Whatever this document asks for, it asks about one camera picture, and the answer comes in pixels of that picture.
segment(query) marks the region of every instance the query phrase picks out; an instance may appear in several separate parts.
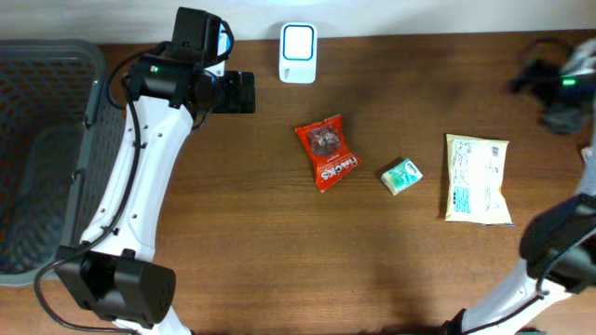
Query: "wood grain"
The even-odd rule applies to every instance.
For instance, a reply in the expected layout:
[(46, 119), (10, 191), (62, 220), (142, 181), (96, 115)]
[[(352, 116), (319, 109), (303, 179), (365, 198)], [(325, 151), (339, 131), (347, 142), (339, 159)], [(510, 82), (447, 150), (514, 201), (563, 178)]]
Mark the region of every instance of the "wood grain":
[[(479, 33), (323, 39), (313, 85), (282, 84), (278, 42), (237, 43), (228, 69), (257, 77), (257, 113), (214, 115), (184, 144), (161, 209), (155, 262), (176, 271), (174, 306), (198, 332), (330, 334), (440, 325), (495, 288), (527, 222), (574, 193), (586, 136), (553, 136), (540, 105), (511, 96), (516, 52), (546, 35)], [(110, 67), (147, 46), (105, 46)], [(363, 163), (325, 194), (293, 129), (344, 117)], [(446, 223), (446, 133), (509, 140), (503, 192), (515, 228)], [(398, 157), (424, 178), (392, 196), (377, 178)], [(48, 298), (79, 311), (61, 283)], [(593, 291), (532, 325), (592, 334)], [(0, 334), (71, 334), (31, 288), (0, 290)]]

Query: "gray basket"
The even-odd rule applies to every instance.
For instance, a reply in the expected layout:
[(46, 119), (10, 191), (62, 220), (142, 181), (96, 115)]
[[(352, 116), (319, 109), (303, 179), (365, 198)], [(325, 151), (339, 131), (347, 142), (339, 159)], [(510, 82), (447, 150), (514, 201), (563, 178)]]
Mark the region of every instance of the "gray basket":
[(97, 210), (124, 130), (105, 71), (84, 41), (0, 41), (0, 285), (31, 284)]

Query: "red snack bag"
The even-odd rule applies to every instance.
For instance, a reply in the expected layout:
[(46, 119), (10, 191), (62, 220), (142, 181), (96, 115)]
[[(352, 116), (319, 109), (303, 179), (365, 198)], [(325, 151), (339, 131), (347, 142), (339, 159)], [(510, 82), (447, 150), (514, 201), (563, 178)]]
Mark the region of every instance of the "red snack bag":
[(361, 163), (347, 148), (342, 131), (342, 116), (294, 130), (313, 162), (317, 175), (315, 183), (321, 192), (327, 191), (347, 172)]

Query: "small box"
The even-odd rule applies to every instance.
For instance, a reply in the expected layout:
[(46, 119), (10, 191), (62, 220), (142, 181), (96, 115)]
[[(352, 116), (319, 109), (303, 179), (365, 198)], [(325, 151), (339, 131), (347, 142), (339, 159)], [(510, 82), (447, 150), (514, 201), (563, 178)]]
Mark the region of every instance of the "small box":
[(420, 179), (422, 179), (422, 173), (410, 159), (404, 160), (381, 176), (381, 180), (393, 195), (405, 190)]

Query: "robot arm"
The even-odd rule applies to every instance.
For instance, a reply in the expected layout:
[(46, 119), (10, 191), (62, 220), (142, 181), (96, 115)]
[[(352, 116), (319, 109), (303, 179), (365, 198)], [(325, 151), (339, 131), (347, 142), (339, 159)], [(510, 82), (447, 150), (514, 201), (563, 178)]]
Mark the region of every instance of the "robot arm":
[[(553, 88), (560, 111), (578, 113), (584, 99), (596, 114), (596, 40), (578, 47)], [(542, 78), (538, 86), (553, 82)], [(549, 124), (551, 129), (558, 123)], [(596, 130), (592, 147), (596, 146)], [(521, 259), (505, 282), (479, 305), (444, 325), (444, 334), (515, 334), (553, 303), (596, 283), (596, 155), (586, 163), (579, 195), (538, 216), (525, 232)]]
[[(228, 48), (219, 48), (227, 39)], [(223, 72), (233, 41), (225, 21), (181, 7), (166, 58), (140, 56), (123, 80), (127, 123), (102, 201), (81, 238), (88, 251), (60, 247), (56, 258), (63, 261), (55, 269), (81, 308), (124, 328), (108, 332), (192, 333), (171, 308), (175, 273), (151, 261), (169, 176), (184, 140), (202, 125), (194, 126), (196, 119), (254, 113), (254, 75)], [(220, 76), (205, 70), (212, 66)]]

